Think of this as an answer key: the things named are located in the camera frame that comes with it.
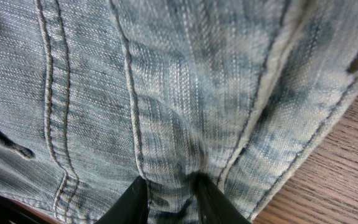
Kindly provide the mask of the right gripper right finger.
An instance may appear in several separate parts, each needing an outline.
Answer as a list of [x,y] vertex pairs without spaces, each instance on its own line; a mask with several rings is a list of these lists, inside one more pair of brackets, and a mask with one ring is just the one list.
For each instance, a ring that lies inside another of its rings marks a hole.
[[193,194],[202,224],[251,224],[224,196],[207,175],[195,174]]

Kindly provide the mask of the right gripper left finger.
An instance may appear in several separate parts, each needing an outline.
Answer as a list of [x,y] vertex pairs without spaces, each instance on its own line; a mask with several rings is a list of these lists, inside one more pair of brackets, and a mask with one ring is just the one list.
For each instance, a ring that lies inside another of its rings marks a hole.
[[94,224],[147,224],[148,215],[147,183],[138,176]]

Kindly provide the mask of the light blue denim shorts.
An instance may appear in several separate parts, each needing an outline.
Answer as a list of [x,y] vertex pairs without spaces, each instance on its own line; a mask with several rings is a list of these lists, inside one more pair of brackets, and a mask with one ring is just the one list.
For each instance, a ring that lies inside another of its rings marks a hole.
[[0,0],[0,195],[93,223],[136,177],[253,220],[358,94],[358,1]]

